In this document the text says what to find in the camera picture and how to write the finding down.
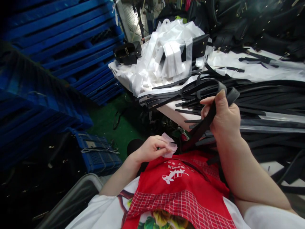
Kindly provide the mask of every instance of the floral print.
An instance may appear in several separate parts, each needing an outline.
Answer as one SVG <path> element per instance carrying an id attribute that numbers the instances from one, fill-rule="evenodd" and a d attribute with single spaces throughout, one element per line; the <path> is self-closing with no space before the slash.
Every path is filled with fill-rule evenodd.
<path id="1" fill-rule="evenodd" d="M 145 222 L 139 222 L 138 229 L 193 229 L 194 226 L 180 216 L 171 215 L 165 210 L 155 210 Z"/>

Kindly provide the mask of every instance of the sleeve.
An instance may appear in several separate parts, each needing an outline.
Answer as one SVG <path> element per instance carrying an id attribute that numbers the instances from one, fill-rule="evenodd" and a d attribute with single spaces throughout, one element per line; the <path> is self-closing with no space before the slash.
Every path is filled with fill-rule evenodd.
<path id="1" fill-rule="evenodd" d="M 250 207 L 244 220 L 251 229 L 305 229 L 305 219 L 292 212 L 266 205 Z"/>
<path id="2" fill-rule="evenodd" d="M 67 227 L 66 229 L 84 229 L 92 228 L 101 215 L 111 205 L 117 197 L 108 197 L 95 195 L 86 207 Z"/>

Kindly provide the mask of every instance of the white tissue paper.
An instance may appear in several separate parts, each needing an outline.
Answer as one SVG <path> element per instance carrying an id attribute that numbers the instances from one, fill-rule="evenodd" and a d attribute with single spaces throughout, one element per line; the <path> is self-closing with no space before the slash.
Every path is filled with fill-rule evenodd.
<path id="1" fill-rule="evenodd" d="M 166 133 L 163 133 L 161 135 L 161 137 L 163 137 L 165 140 L 167 140 L 168 142 L 173 142 L 174 140 L 168 136 Z M 163 157 L 166 157 L 166 158 L 172 158 L 173 154 L 176 152 L 176 150 L 178 149 L 178 146 L 177 144 L 175 143 L 170 143 L 168 148 L 171 150 L 170 153 L 167 153 L 167 154 L 164 154 Z"/>

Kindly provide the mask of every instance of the red apron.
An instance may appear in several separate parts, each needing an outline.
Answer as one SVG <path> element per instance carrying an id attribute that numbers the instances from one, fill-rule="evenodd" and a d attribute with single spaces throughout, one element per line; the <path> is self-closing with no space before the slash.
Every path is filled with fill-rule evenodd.
<path id="1" fill-rule="evenodd" d="M 236 228 L 223 201 L 229 189 L 218 167 L 208 166 L 200 151 L 159 157 L 141 173 L 123 229 L 137 228 L 144 212 L 163 209 L 195 228 Z"/>

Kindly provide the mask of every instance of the green carpet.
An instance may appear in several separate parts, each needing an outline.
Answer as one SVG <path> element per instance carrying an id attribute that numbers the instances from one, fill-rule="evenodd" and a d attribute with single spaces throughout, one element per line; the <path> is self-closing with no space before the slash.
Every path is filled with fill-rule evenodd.
<path id="1" fill-rule="evenodd" d="M 127 145 L 136 138 L 145 140 L 150 136 L 148 127 L 143 125 L 140 115 L 142 112 L 141 107 L 135 107 L 130 101 L 130 98 L 126 94 L 121 94 L 114 99 L 108 101 L 106 106 L 94 106 L 88 107 L 89 115 L 94 123 L 93 127 L 88 130 L 88 133 L 104 136 L 111 142 L 115 143 L 115 147 L 118 147 L 120 152 L 119 157 L 122 161 L 127 158 Z M 121 116 L 120 123 L 116 130 L 113 130 L 114 116 L 116 112 L 119 113 L 116 116 L 116 121 L 124 108 L 128 108 Z"/>

